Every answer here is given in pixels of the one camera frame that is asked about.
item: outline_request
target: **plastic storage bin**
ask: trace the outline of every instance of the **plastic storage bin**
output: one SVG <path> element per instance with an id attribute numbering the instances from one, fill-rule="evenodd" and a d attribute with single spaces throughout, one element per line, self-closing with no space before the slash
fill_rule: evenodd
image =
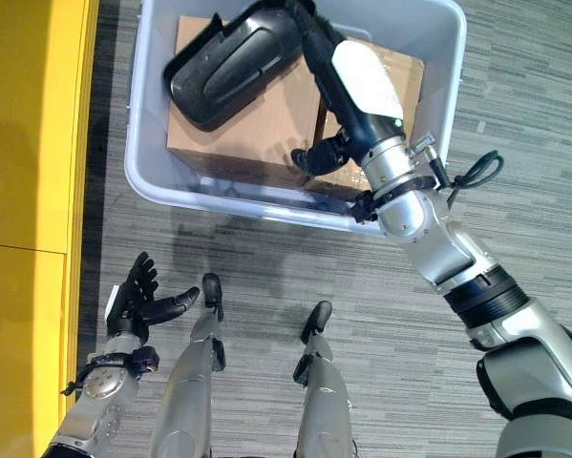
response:
<path id="1" fill-rule="evenodd" d="M 133 189 L 157 203 L 380 235 L 356 224 L 340 200 L 283 188 L 201 177 L 166 149 L 169 97 L 161 74 L 174 55 L 178 17 L 224 19 L 252 0 L 144 0 L 131 81 L 124 168 Z M 466 39 L 466 19 L 451 0 L 317 0 L 318 11 L 348 36 L 422 59 L 425 70 L 413 137 L 432 131 L 447 155 Z"/>

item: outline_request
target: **cardboard box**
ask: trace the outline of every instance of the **cardboard box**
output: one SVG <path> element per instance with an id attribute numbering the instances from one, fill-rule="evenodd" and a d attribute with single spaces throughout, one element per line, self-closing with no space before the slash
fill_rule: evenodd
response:
<path id="1" fill-rule="evenodd" d="M 411 138 L 415 108 L 419 100 L 423 62 L 400 52 L 391 51 L 377 45 L 370 45 L 383 63 L 395 87 L 404 111 L 404 130 L 407 139 Z M 315 138 L 334 136 L 340 129 L 333 113 L 327 112 L 322 103 L 318 114 Z M 345 166 L 328 175 L 310 180 L 305 189 L 342 200 L 353 200 L 360 192 L 370 189 L 362 169 L 350 160 Z"/>
<path id="2" fill-rule="evenodd" d="M 177 50 L 208 21 L 181 17 Z M 195 128 L 171 103 L 167 148 L 207 177 L 300 187 L 308 176 L 294 166 L 290 151 L 312 145 L 319 101 L 319 91 L 301 57 L 263 94 L 214 132 Z"/>

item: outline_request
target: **robotic hand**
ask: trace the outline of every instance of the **robotic hand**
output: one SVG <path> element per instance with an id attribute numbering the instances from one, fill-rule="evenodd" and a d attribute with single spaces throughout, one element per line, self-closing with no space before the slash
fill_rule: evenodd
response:
<path id="1" fill-rule="evenodd" d="M 115 286 L 106 318 L 108 341 L 99 355 L 69 383 L 63 394 L 80 392 L 77 402 L 51 440 L 44 458 L 88 458 L 100 456 L 117 432 L 126 404 L 137 395 L 142 374 L 157 370 L 159 355 L 144 346 L 149 326 L 164 323 L 192 306 L 199 288 L 159 301 L 154 261 L 141 253 L 128 278 Z"/>
<path id="2" fill-rule="evenodd" d="M 293 151 L 294 162 L 312 175 L 350 158 L 362 167 L 372 190 L 352 214 L 358 222 L 378 219 L 385 237 L 406 251 L 484 352 L 479 383 L 490 406 L 509 420 L 497 457 L 572 457 L 572 333 L 451 220 L 453 195 L 440 191 L 465 186 L 450 182 L 430 136 L 406 147 L 402 108 L 378 57 L 334 31 L 309 4 L 286 0 L 308 67 L 342 129 L 309 151 Z M 490 155 L 490 161 L 499 157 Z M 472 175 L 488 165 L 478 163 Z"/>

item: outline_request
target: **silver robot leg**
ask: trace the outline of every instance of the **silver robot leg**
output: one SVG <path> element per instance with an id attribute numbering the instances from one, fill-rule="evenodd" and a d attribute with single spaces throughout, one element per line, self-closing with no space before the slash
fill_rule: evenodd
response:
<path id="1" fill-rule="evenodd" d="M 321 335 L 332 306 L 318 303 L 301 339 L 307 347 L 294 372 L 294 380 L 307 387 L 305 410 L 298 433 L 296 458 L 350 458 L 350 399 L 343 377 L 332 365 L 332 352 Z"/>
<path id="2" fill-rule="evenodd" d="M 218 277 L 214 278 L 214 286 L 217 281 L 220 287 Z M 212 301 L 205 279 L 205 305 L 212 310 L 203 313 L 195 323 L 190 344 L 171 372 L 150 442 L 151 458 L 211 456 L 211 373 L 223 370 L 225 359 L 220 340 L 222 290 L 219 301 Z"/>

